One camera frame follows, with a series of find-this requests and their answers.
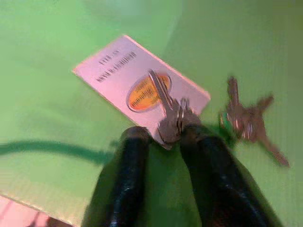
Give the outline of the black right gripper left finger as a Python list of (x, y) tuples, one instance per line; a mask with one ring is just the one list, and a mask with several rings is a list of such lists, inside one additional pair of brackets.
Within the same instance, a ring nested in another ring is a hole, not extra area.
[(151, 136), (145, 127), (125, 130), (114, 158), (100, 172), (83, 227), (133, 227), (144, 199)]

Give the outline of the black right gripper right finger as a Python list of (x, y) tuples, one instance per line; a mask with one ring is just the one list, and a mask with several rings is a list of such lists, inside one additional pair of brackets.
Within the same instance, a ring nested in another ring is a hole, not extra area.
[(182, 118), (180, 152), (204, 227), (281, 227), (247, 169), (199, 117)]

